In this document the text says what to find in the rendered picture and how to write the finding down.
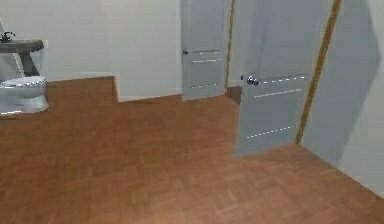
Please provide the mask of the grey panelled room door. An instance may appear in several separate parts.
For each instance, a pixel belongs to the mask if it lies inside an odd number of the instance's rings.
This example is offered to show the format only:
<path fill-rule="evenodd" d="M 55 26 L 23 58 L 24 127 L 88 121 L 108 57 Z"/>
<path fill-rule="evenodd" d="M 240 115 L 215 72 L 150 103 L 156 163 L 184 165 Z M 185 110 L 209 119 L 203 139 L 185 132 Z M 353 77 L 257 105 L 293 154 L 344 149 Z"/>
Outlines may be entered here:
<path fill-rule="evenodd" d="M 229 0 L 180 0 L 183 101 L 224 93 L 229 6 Z"/>
<path fill-rule="evenodd" d="M 237 157 L 295 140 L 327 9 L 327 0 L 240 0 L 234 51 L 242 80 Z M 249 76 L 260 84 L 249 85 Z"/>

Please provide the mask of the white toilet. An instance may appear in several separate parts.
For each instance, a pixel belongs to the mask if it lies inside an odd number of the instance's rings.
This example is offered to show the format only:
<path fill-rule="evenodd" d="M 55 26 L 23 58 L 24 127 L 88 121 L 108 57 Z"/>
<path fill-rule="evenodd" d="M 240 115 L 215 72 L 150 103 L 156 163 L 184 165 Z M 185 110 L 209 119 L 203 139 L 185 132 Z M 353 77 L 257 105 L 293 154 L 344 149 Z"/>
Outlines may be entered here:
<path fill-rule="evenodd" d="M 49 108 L 43 76 L 21 77 L 0 82 L 0 116 L 42 112 Z"/>

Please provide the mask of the dark grey sink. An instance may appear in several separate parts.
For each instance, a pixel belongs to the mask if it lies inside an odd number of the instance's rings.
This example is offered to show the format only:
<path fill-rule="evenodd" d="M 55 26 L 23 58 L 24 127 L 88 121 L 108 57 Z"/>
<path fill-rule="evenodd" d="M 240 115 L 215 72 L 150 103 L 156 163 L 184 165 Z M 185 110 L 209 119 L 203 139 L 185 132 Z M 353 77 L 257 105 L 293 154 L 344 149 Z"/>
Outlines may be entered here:
<path fill-rule="evenodd" d="M 42 40 L 13 40 L 0 42 L 0 53 L 16 53 L 19 55 L 23 66 L 24 75 L 27 77 L 39 76 L 39 72 L 32 60 L 31 53 L 44 48 Z"/>

